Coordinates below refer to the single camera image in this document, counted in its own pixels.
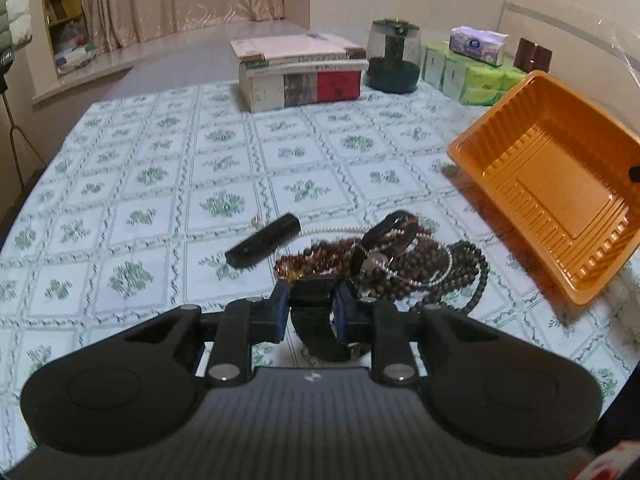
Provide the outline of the yellow shelf with items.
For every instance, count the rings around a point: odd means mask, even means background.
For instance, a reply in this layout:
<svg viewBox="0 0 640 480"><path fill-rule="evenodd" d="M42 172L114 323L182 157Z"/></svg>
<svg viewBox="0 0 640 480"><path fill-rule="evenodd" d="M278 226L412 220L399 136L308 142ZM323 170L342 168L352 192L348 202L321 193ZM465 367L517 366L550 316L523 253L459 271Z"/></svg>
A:
<svg viewBox="0 0 640 480"><path fill-rule="evenodd" d="M58 78L93 61L92 44L81 0L42 0L49 44Z"/></svg>

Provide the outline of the stack of books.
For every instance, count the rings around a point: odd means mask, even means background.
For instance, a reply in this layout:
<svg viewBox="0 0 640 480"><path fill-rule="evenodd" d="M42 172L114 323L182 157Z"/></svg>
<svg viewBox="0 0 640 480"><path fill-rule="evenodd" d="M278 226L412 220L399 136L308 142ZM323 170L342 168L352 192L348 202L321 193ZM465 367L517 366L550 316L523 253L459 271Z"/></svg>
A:
<svg viewBox="0 0 640 480"><path fill-rule="evenodd" d="M253 113L360 97L365 48L333 34L232 40L242 97Z"/></svg>

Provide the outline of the dark brown container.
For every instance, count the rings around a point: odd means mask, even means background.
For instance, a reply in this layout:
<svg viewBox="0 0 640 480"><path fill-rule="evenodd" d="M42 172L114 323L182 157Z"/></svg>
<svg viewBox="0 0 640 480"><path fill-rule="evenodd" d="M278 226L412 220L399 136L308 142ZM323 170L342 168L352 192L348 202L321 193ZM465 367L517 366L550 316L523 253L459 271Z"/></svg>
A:
<svg viewBox="0 0 640 480"><path fill-rule="evenodd" d="M535 44L525 38L521 38L516 49L513 66L524 73L534 70L542 70L548 73L552 60L552 51Z"/></svg>

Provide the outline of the white puffer jacket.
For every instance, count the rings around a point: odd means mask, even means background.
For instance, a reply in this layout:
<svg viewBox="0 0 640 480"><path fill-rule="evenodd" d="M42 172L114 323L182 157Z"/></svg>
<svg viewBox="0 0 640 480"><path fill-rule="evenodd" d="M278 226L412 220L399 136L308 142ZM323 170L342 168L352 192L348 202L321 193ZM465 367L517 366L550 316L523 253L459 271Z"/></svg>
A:
<svg viewBox="0 0 640 480"><path fill-rule="evenodd" d="M29 0L4 0L8 11L8 24L12 47L21 50L32 41L32 16Z"/></svg>

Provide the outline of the orange plastic tray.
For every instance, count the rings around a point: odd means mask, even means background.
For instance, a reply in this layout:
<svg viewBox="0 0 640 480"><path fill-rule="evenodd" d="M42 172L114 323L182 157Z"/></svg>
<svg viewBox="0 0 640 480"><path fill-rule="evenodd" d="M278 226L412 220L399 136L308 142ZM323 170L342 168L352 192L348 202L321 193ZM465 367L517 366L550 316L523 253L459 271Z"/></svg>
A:
<svg viewBox="0 0 640 480"><path fill-rule="evenodd" d="M528 74L447 154L577 307L639 246L638 134L547 73Z"/></svg>

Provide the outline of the purple tissue pack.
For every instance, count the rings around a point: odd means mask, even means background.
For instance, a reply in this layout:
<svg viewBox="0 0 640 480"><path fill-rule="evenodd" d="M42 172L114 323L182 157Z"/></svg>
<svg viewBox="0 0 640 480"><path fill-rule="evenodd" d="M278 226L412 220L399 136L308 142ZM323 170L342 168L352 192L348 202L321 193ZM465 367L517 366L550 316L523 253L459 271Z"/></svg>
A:
<svg viewBox="0 0 640 480"><path fill-rule="evenodd" d="M475 61L499 67L503 64L508 38L508 35L493 30L458 26L451 29L449 49Z"/></svg>

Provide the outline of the green floral tablecloth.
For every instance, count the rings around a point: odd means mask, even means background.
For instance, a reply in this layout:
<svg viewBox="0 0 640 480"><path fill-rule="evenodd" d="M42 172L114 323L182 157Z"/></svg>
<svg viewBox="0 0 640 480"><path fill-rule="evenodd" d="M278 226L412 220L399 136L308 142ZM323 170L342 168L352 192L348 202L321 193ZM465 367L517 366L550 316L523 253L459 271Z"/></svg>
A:
<svg viewBox="0 0 640 480"><path fill-rule="evenodd" d="M467 177L447 144L480 109L424 84L408 96L242 111L235 86L204 84L93 104L44 172L1 249L1 465L34 447L18 398L44 364L179 304L206 311L269 292L269 262L224 253L290 212L304 248L405 209L489 263L479 320L579 363L605 404L639 361L639 263L586 310L571 308Z"/></svg>

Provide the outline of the black smart watch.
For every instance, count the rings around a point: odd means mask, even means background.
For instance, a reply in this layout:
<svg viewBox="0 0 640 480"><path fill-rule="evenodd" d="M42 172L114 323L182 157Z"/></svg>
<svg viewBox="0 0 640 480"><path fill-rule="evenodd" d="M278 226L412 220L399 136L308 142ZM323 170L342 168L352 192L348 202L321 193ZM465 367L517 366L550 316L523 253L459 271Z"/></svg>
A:
<svg viewBox="0 0 640 480"><path fill-rule="evenodd" d="M354 284L344 275L303 276L288 295L288 307L297 336L308 353L322 361L341 363L352 359L352 349L334 333L331 314L336 304L354 301Z"/></svg>

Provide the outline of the green tissue pack bundle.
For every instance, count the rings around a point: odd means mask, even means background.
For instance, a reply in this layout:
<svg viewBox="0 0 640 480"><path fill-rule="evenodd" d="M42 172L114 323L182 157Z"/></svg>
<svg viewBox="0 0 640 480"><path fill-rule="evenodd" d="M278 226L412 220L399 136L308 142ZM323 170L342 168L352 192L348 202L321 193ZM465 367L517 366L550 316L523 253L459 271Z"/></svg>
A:
<svg viewBox="0 0 640 480"><path fill-rule="evenodd" d="M421 78L462 105L494 105L525 77L510 58L495 67L454 53L443 42L421 44Z"/></svg>

